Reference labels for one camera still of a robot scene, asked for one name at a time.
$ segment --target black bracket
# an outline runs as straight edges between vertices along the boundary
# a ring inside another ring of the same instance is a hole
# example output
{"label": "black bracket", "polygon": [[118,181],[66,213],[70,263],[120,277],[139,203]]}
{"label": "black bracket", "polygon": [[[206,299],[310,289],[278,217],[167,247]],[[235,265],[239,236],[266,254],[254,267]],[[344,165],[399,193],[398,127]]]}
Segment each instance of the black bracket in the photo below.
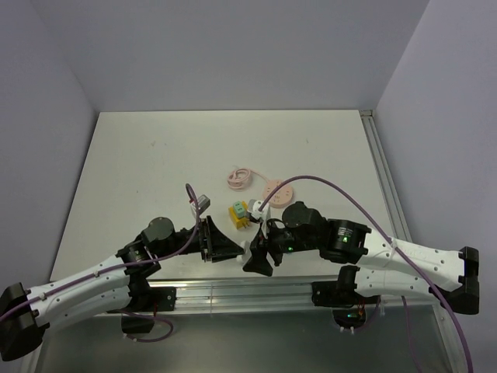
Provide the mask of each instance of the black bracket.
{"label": "black bracket", "polygon": [[170,312],[174,311],[176,303],[176,288],[173,286],[151,288],[150,303],[142,311],[144,312]]}
{"label": "black bracket", "polygon": [[[148,292],[148,303],[142,312],[170,312],[174,311],[176,303],[176,288],[173,286],[151,288]],[[148,334],[154,327],[155,321],[139,317],[123,315],[121,330],[125,334]]]}
{"label": "black bracket", "polygon": [[359,303],[376,305],[378,297],[363,297],[355,291],[338,289],[338,281],[319,281],[312,284],[312,303],[316,307],[350,308]]}

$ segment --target pink cable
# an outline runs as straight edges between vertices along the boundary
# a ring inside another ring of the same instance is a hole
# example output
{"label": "pink cable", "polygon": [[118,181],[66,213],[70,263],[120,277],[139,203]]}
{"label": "pink cable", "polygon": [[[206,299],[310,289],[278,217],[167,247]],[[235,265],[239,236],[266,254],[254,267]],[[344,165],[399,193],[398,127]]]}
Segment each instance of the pink cable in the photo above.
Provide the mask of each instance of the pink cable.
{"label": "pink cable", "polygon": [[232,190],[245,190],[252,182],[252,174],[262,177],[266,182],[269,181],[263,174],[254,171],[253,169],[235,169],[232,173],[228,175],[226,181],[228,181],[228,186]]}

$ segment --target metal frame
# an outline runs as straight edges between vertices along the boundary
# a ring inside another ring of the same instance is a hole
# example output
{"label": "metal frame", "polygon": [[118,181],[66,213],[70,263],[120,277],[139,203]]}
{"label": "metal frame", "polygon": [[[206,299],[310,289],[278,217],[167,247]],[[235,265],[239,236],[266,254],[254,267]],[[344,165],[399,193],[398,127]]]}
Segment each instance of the metal frame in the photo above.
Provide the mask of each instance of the metal frame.
{"label": "metal frame", "polygon": [[[399,239],[412,242],[404,211],[402,210],[400,200],[398,199],[397,190],[395,189],[394,181],[391,177],[390,169],[388,168],[387,159],[374,124],[374,112],[372,110],[364,110],[360,112],[360,116],[363,121],[367,141],[370,145],[371,154],[373,155],[374,165],[376,166],[378,180],[380,181],[381,191],[387,204],[388,216],[390,217],[394,234]],[[433,305],[433,313],[452,371],[457,373],[465,372],[466,362],[464,359],[464,351],[449,314],[438,302]]]}
{"label": "metal frame", "polygon": [[[387,205],[388,215],[394,234],[399,239],[412,241],[407,222],[402,211],[397,191],[381,147],[373,111],[360,111],[364,131],[373,156],[378,180]],[[281,312],[315,309],[311,301],[311,283],[333,281],[337,276],[314,277],[261,277],[254,279],[216,279],[208,281],[150,281],[153,288],[175,287],[175,310],[168,314],[185,315],[199,313],[239,313],[239,312]],[[382,304],[388,307],[402,306],[401,299],[394,296],[382,297]],[[425,299],[409,299],[410,305],[433,305],[433,312],[440,335],[454,372],[463,372],[465,367],[462,346],[458,343],[453,323],[445,309]],[[23,358],[21,373],[34,373],[42,346]]]}

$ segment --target white object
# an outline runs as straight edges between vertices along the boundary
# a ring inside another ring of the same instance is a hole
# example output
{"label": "white object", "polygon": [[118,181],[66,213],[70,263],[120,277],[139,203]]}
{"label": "white object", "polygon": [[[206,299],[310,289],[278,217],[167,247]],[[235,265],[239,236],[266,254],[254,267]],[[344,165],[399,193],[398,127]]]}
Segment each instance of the white object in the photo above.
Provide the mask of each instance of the white object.
{"label": "white object", "polygon": [[243,241],[240,243],[240,247],[243,248],[244,253],[242,255],[238,255],[236,257],[236,261],[240,263],[240,265],[243,267],[249,259],[252,257],[252,252],[250,251],[250,242],[249,241]]}
{"label": "white object", "polygon": [[[266,183],[254,178],[251,188],[229,191],[224,180],[234,164],[278,170],[282,179],[302,173],[329,179],[392,234],[356,110],[101,113],[50,279],[70,276],[93,266],[98,258],[115,254],[155,217],[170,218],[176,230],[191,228],[187,182],[197,193],[209,196],[208,214],[229,239],[252,241],[257,227],[234,230],[227,209],[235,199],[259,198]],[[353,205],[326,186],[298,181],[294,188],[295,199],[325,217],[367,224]],[[272,211],[274,218],[281,214],[281,210]],[[333,275],[339,268],[313,251],[285,256],[273,276]],[[241,271],[235,260],[205,264],[200,254],[193,254],[167,260],[151,278],[236,277],[260,275]]]}
{"label": "white object", "polygon": [[403,274],[396,270],[370,270],[361,268],[356,273],[357,289],[363,297],[398,295],[413,298],[432,298],[429,286],[422,277]]}
{"label": "white object", "polygon": [[94,315],[108,312],[114,309],[123,309],[130,303],[128,287],[109,290],[103,294],[96,295],[87,301],[64,310],[50,321],[50,328],[47,329],[45,337],[55,334],[58,330],[66,328],[72,324],[89,319]]}
{"label": "white object", "polygon": [[[27,298],[32,299],[37,296],[45,295],[48,291],[59,288],[73,280],[79,279],[87,274],[94,274],[97,270],[115,266],[117,264],[123,264],[123,260],[113,255],[94,267],[90,267],[77,274],[72,274],[62,280],[30,288],[31,292],[28,294]],[[130,278],[124,273],[125,270],[126,268],[119,268],[98,277],[93,276],[80,284],[60,291],[57,294],[47,296],[44,300],[34,302],[31,305],[31,309],[36,309],[39,312],[39,315],[36,317],[36,324],[39,326],[45,325],[48,322],[55,320],[56,317],[70,308],[76,307],[96,295],[100,295],[106,291],[112,291],[113,289],[127,287]]]}
{"label": "white object", "polygon": [[[430,249],[400,239],[395,242],[399,249],[443,290],[452,291],[461,286],[459,276],[464,276],[464,261],[459,257],[458,251]],[[378,231],[373,229],[366,235],[364,247],[368,249],[368,253],[361,256],[356,264],[358,267],[393,270],[413,277],[419,276]]]}
{"label": "white object", "polygon": [[269,204],[267,204],[266,206],[264,206],[262,211],[260,211],[261,206],[261,200],[250,200],[247,207],[247,214],[250,214],[255,220],[260,223],[262,233],[264,237],[267,238],[267,221],[271,218],[271,209],[269,208]]}

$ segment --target black joint housing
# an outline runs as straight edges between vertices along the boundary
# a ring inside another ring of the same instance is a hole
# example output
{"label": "black joint housing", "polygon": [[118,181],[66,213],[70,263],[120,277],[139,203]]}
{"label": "black joint housing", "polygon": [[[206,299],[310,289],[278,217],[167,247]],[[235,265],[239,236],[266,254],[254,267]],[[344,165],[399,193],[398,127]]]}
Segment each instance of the black joint housing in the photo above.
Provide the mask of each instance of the black joint housing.
{"label": "black joint housing", "polygon": [[356,264],[362,255],[367,255],[364,247],[366,234],[371,229],[364,224],[350,220],[330,220],[328,243],[319,255],[333,263]]}
{"label": "black joint housing", "polygon": [[[5,289],[0,297],[0,315],[27,301],[21,283]],[[38,327],[30,306],[22,307],[0,323],[0,354],[3,361],[19,359],[41,345],[46,327]]]}
{"label": "black joint housing", "polygon": [[151,253],[164,256],[177,250],[174,224],[168,218],[155,218],[141,232],[141,240]]}
{"label": "black joint housing", "polygon": [[459,276],[461,287],[454,291],[437,288],[454,312],[477,315],[480,312],[479,253],[478,250],[466,246],[459,250],[459,257],[464,261],[464,276]]}

